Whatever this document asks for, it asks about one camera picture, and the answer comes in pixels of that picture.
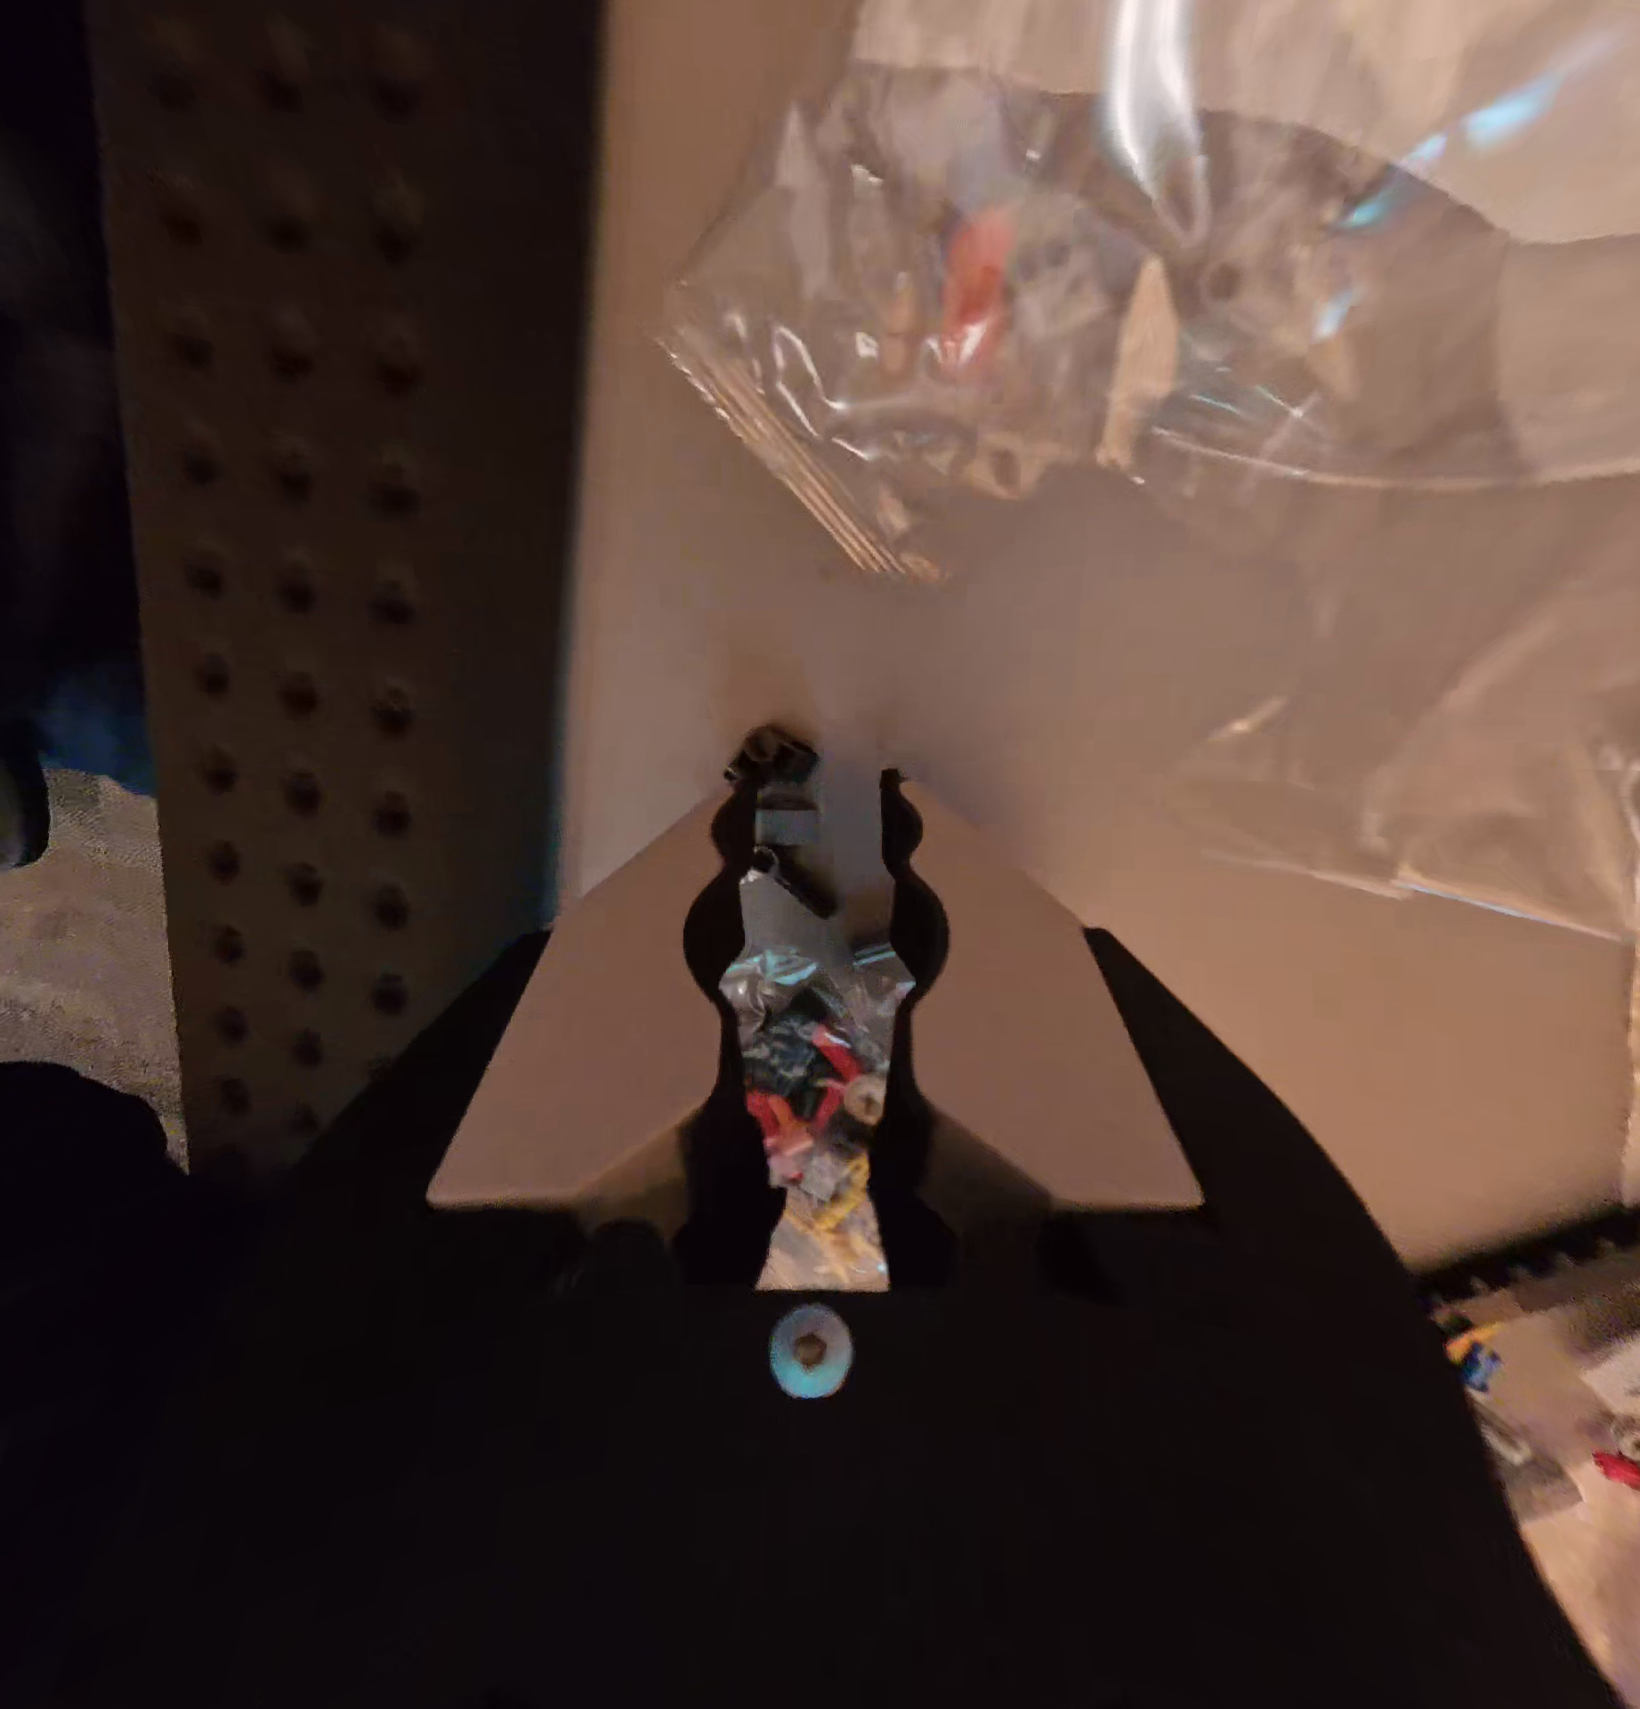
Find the small zip bag colourful parts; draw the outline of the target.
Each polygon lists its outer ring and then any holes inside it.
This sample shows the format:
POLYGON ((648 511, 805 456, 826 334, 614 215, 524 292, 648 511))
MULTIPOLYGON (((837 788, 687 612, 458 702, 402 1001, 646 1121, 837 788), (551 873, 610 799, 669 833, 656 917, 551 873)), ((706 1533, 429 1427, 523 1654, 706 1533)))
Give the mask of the small zip bag colourful parts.
POLYGON ((887 940, 761 944, 727 967, 721 988, 738 1022, 746 1108, 784 1192, 761 1287, 887 1291, 870 1167, 910 971, 887 940))

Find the black perforated board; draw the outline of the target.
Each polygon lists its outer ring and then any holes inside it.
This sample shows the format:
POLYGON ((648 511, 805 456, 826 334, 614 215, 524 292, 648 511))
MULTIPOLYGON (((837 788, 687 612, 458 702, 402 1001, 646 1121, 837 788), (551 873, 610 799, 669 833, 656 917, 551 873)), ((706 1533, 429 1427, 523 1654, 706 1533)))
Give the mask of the black perforated board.
POLYGON ((605 4, 86 6, 189 1163, 547 914, 605 4))

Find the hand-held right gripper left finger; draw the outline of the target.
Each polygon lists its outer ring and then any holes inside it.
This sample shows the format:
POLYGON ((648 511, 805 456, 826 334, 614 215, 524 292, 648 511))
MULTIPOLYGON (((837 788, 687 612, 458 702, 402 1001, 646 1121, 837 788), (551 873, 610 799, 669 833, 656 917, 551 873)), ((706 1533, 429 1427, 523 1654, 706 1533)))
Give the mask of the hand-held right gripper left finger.
POLYGON ((429 1184, 442 1213, 652 1226, 687 1280, 755 1285, 784 1194, 723 975, 746 946, 757 790, 681 814, 568 906, 429 1184))

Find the grey lego chassis assembly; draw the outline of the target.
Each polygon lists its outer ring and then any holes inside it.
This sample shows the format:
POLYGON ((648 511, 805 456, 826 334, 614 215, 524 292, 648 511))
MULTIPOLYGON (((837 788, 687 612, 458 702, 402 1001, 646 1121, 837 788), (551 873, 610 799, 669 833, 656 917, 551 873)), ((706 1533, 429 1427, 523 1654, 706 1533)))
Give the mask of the grey lego chassis assembly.
POLYGON ((1413 1282, 1516 1520, 1640 1499, 1640 1207, 1413 1282))

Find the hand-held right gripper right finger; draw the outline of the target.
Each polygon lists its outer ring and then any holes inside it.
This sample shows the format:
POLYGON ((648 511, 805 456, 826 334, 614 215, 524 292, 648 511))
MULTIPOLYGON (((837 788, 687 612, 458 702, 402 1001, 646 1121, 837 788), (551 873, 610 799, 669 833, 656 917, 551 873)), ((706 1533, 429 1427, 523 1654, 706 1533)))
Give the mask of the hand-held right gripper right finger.
POLYGON ((1081 919, 896 769, 879 818, 892 950, 913 980, 875 1129, 891 1282, 1037 1270, 1066 1224, 1198 1211, 1081 919))

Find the scattered loose lego pieces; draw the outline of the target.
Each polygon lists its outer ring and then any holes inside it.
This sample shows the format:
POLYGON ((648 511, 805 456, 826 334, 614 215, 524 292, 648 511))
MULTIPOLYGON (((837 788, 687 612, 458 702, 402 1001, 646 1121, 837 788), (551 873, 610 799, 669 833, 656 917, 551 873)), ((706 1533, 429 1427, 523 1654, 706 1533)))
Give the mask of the scattered loose lego pieces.
POLYGON ((751 872, 812 917, 831 921, 839 894, 820 862, 826 832, 820 770, 822 757, 809 740, 761 725, 746 734, 723 776, 753 795, 751 872))

